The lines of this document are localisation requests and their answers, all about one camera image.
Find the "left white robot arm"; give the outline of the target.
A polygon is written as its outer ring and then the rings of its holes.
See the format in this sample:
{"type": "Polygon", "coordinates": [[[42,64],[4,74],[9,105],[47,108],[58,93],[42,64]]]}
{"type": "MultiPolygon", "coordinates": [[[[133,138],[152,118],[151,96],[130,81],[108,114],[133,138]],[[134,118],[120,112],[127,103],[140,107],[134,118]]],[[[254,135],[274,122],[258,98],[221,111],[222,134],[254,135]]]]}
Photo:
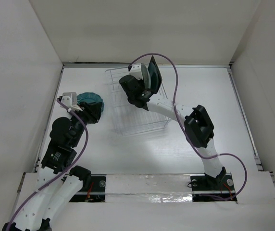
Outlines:
{"type": "Polygon", "coordinates": [[[79,191],[91,188],[90,170],[76,165],[86,149],[75,151],[86,126],[99,121],[103,102],[80,102],[79,110],[65,107],[70,118],[59,117],[51,126],[50,142],[38,169],[35,190],[17,208],[4,231],[50,231],[54,219],[79,191]]]}

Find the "light green flower plate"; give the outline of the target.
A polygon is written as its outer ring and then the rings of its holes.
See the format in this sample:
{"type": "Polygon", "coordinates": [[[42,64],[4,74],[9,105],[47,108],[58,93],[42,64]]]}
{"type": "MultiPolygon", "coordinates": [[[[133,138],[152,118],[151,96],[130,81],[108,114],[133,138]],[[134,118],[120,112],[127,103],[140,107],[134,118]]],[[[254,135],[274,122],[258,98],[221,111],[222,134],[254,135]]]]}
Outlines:
{"type": "Polygon", "coordinates": [[[142,73],[142,79],[143,79],[145,88],[150,90],[151,89],[150,74],[149,74],[148,68],[144,64],[141,64],[141,73],[142,73]]]}

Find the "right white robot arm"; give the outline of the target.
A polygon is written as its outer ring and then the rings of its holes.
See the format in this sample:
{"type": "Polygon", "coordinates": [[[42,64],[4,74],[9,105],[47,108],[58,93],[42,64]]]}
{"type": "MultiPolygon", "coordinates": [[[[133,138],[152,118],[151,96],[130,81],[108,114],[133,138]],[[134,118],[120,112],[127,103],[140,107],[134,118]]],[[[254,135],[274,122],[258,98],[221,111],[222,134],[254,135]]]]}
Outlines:
{"type": "Polygon", "coordinates": [[[206,109],[201,105],[191,109],[185,106],[176,109],[173,101],[163,98],[158,93],[161,83],[162,77],[158,74],[142,79],[126,75],[119,80],[130,104],[178,122],[186,140],[202,159],[206,185],[211,189],[217,189],[223,184],[226,169],[215,150],[214,125],[206,109]]]}

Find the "teal scalloped glass plate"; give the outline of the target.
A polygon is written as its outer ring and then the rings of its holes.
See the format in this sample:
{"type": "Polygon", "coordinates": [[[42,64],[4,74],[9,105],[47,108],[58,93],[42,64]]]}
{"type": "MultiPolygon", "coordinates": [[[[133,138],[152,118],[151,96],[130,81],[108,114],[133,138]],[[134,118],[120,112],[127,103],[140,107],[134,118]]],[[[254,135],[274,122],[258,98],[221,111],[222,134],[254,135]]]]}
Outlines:
{"type": "Polygon", "coordinates": [[[87,103],[98,103],[98,102],[102,102],[103,103],[103,110],[104,110],[104,102],[103,99],[96,93],[93,92],[84,92],[81,93],[79,95],[77,95],[77,105],[79,106],[79,104],[81,102],[87,102],[87,103]]]}

